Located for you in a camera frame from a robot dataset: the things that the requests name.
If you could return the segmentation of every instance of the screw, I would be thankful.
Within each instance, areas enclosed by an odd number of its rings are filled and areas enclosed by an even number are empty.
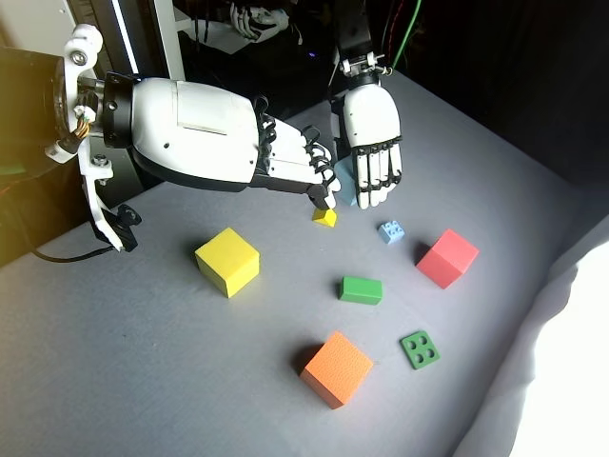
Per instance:
[[[91,163],[97,167],[105,167],[108,164],[108,158],[104,154],[95,154]]]
[[[79,67],[82,67],[87,62],[87,56],[81,50],[75,50],[72,54],[69,55],[69,58],[72,59]]]

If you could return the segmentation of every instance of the table surface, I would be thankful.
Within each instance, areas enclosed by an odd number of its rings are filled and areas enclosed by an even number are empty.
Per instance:
[[[402,118],[405,173],[375,209],[339,205],[327,228],[302,195],[163,184],[129,202],[144,219],[131,254],[74,265],[28,255],[0,270],[0,454],[447,455],[580,197],[405,77],[383,84]],[[329,107],[291,123],[328,132]],[[376,231],[389,220],[407,234],[392,246]],[[193,257],[228,226],[262,256],[261,274],[230,300]],[[413,259],[448,228],[481,253],[441,290]],[[82,226],[41,250],[89,248]],[[382,280],[381,303],[337,300],[344,275]],[[420,329],[442,358],[415,371],[399,341]],[[297,370],[334,330],[374,367],[331,410]]]

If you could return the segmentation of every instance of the cube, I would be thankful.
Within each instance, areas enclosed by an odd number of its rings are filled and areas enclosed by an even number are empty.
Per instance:
[[[313,221],[323,226],[334,227],[337,218],[338,216],[333,209],[315,209],[315,212],[313,212]]]
[[[410,336],[406,336],[401,340],[401,343],[414,369],[427,367],[440,358],[438,350],[426,331],[418,331]]]
[[[381,225],[379,227],[379,234],[388,245],[400,241],[405,235],[398,221],[386,222]]]
[[[353,158],[351,156],[339,160],[334,166],[336,177],[341,182],[341,190],[337,196],[350,207],[358,203],[355,191],[355,178],[353,174]]]
[[[374,279],[345,276],[341,281],[341,300],[378,305],[383,299],[383,283]]]
[[[334,332],[301,373],[301,379],[332,408],[346,405],[362,383],[372,361]]]
[[[260,253],[232,228],[195,251],[199,270],[230,298],[260,272]]]
[[[462,277],[478,256],[478,249],[458,233],[447,230],[417,264],[441,288]]]

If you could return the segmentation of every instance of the yellow cube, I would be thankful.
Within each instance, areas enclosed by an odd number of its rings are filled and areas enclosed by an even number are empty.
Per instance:
[[[315,209],[315,212],[313,213],[313,220],[315,222],[328,227],[334,227],[336,225],[337,217],[334,209]]]
[[[195,251],[199,270],[230,298],[260,272],[260,253],[232,228]]]

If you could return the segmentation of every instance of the green rectangular block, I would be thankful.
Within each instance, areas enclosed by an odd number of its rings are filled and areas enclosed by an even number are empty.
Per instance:
[[[341,300],[378,305],[383,298],[383,283],[374,279],[345,276],[341,282]]]
[[[418,331],[406,336],[401,343],[414,369],[426,367],[440,358],[438,350],[426,331]]]

